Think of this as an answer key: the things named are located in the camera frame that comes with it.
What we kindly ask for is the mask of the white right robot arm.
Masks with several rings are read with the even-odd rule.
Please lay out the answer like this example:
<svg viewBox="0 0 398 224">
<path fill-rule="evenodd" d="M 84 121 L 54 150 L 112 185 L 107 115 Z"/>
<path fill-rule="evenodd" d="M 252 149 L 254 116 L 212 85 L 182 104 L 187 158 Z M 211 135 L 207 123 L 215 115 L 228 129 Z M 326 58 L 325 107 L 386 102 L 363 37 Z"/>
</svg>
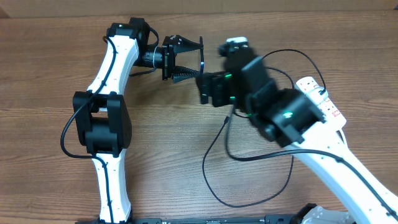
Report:
<svg viewBox="0 0 398 224">
<path fill-rule="evenodd" d="M 246 114 L 280 156 L 293 155 L 310 168 L 346 207 L 355 223 L 396 223 L 397 196 L 350 151 L 344 117 L 315 82 L 279 89 L 263 59 L 249 47 L 221 52 L 224 69 L 197 77 L 201 102 L 231 105 Z"/>
</svg>

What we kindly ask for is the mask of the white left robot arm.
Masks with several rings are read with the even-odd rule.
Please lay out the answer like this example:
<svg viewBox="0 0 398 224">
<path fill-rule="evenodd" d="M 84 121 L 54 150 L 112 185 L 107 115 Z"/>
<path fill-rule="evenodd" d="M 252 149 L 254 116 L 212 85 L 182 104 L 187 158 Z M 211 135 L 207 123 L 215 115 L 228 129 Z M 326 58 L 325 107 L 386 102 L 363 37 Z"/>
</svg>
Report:
<svg viewBox="0 0 398 224">
<path fill-rule="evenodd" d="M 114 23 L 106 31 L 106 54 L 86 91 L 73 96 L 78 139 L 93 161 L 101 199 L 96 223 L 131 223 L 125 156 L 132 139 L 132 123 L 124 100 L 127 81 L 161 70 L 162 79 L 177 83 L 203 74 L 203 41 L 181 35 L 149 44 L 156 31 L 143 19 Z"/>
</svg>

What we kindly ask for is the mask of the Samsung Galaxy smartphone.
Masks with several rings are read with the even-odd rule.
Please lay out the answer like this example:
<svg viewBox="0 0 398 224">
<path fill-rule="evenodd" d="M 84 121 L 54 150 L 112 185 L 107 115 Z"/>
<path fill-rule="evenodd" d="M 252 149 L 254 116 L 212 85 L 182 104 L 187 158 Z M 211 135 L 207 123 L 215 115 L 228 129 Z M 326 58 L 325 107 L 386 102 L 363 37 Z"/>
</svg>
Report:
<svg viewBox="0 0 398 224">
<path fill-rule="evenodd" d="M 204 45 L 203 45 L 203 37 L 200 36 L 200 49 L 199 49 L 199 76 L 202 76 L 205 68 L 205 59 L 204 59 Z"/>
</svg>

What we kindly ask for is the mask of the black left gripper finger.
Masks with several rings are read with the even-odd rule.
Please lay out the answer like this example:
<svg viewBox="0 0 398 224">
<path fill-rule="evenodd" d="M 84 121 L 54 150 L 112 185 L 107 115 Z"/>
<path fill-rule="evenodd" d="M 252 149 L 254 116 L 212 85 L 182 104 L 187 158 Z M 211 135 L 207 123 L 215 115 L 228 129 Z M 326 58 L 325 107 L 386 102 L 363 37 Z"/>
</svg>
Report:
<svg viewBox="0 0 398 224">
<path fill-rule="evenodd" d="M 196 78 L 201 75 L 200 71 L 191 68 L 176 66 L 172 72 L 173 83 L 178 83 L 189 78 Z"/>
<path fill-rule="evenodd" d="M 199 43 L 188 40 L 181 35 L 176 35 L 174 37 L 174 52 L 175 53 L 184 53 L 190 52 L 194 50 L 199 50 L 203 48 L 203 39 L 200 37 Z"/>
</svg>

